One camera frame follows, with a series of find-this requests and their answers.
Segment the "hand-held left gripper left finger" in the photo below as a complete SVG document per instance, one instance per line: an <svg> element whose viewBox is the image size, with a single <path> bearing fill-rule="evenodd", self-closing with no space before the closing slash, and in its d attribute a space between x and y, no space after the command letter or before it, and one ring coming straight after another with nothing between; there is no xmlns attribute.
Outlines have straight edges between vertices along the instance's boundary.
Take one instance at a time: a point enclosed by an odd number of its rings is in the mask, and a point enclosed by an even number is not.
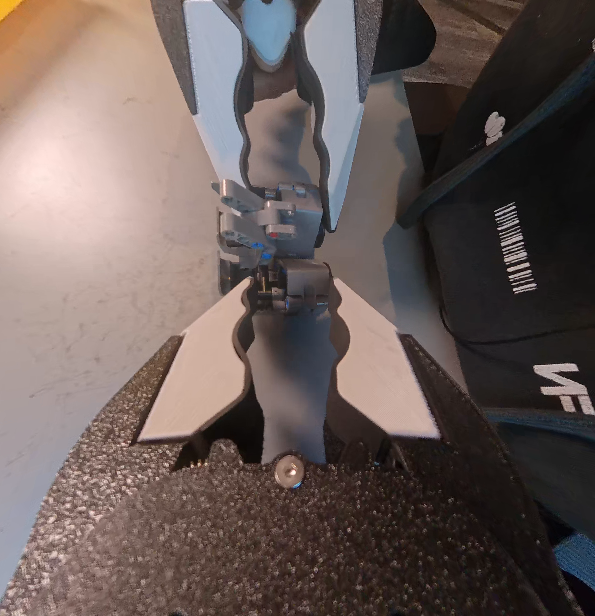
<svg viewBox="0 0 595 616"><path fill-rule="evenodd" d="M256 307L257 289L247 277L182 332L136 442L185 441L245 398Z"/></svg>

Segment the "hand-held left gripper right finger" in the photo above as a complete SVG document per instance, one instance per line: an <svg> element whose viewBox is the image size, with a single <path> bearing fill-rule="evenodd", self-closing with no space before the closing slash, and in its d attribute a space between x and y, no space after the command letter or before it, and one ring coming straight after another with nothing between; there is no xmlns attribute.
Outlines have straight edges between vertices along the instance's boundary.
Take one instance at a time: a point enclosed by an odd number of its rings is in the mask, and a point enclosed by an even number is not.
<svg viewBox="0 0 595 616"><path fill-rule="evenodd" d="M393 323L339 278L330 288L330 341L338 357L329 425L343 441L439 440L440 430Z"/></svg>

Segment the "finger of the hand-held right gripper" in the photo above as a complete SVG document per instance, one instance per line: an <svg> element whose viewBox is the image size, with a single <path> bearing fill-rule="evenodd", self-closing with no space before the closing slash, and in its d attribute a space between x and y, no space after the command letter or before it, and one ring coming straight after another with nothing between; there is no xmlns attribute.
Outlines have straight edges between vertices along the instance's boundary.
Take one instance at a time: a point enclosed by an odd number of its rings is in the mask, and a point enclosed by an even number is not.
<svg viewBox="0 0 595 616"><path fill-rule="evenodd" d="M348 189L364 105L358 88L353 1L320 1L302 30L314 72L314 144L320 160L319 191L326 228L334 232Z"/></svg>
<svg viewBox="0 0 595 616"><path fill-rule="evenodd" d="M248 58L241 22L222 1L184 1L183 13L194 81L194 123L218 179L250 189L249 139L238 101Z"/></svg>

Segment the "grey motor block assembly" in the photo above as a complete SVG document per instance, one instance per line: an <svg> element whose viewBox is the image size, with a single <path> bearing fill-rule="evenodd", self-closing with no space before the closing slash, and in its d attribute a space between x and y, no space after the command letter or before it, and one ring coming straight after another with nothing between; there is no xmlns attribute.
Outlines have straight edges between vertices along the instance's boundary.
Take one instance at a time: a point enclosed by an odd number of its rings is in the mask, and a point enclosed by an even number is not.
<svg viewBox="0 0 595 616"><path fill-rule="evenodd" d="M219 195L220 182L212 189ZM272 240L261 227L241 218L226 206L217 209L217 234L226 240L252 248L275 246L277 251L270 263L255 269L240 269L219 258L219 290L227 295L242 280L253 277L257 289L257 310L274 311L283 315L301 312L322 312L330 294L332 274L329 266L315 261L315 250L323 242L323 209L318 189L311 184L278 184L273 189L252 191L262 198L290 201L296 206L294 223L297 238Z"/></svg>

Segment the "dark grey brick beam assembly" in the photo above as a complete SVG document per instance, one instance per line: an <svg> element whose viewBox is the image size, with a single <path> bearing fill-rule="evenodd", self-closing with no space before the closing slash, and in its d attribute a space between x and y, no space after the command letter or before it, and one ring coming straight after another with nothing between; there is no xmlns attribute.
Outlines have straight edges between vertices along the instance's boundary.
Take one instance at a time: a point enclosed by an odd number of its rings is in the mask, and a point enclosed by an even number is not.
<svg viewBox="0 0 595 616"><path fill-rule="evenodd" d="M226 240L222 235L217 234L219 247L219 258L236 264L240 269L255 269L260 265L270 263L277 251L275 246L263 246L263 248L252 248L246 245Z"/></svg>

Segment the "grey desk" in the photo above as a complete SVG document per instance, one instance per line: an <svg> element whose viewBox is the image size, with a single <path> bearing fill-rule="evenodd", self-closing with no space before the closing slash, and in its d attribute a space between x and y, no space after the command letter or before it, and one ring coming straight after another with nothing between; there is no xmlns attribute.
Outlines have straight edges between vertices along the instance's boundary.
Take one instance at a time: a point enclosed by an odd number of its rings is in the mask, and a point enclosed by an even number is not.
<svg viewBox="0 0 595 616"><path fill-rule="evenodd" d="M466 390L417 227L423 168L401 73L373 78L338 229L318 258ZM246 116L257 185L318 181L293 90ZM0 598L71 447L219 300L216 174L149 1L25 1L0 23ZM257 315L263 459L324 461L327 313Z"/></svg>

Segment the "person's black hoodie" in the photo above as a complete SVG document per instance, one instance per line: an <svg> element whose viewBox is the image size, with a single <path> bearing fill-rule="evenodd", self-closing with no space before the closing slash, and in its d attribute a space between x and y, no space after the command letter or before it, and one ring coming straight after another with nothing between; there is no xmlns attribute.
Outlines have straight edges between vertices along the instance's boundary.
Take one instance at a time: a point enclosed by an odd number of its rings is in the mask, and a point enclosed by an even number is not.
<svg viewBox="0 0 595 616"><path fill-rule="evenodd" d="M417 218L469 393L595 591L595 1L525 4Z"/></svg>

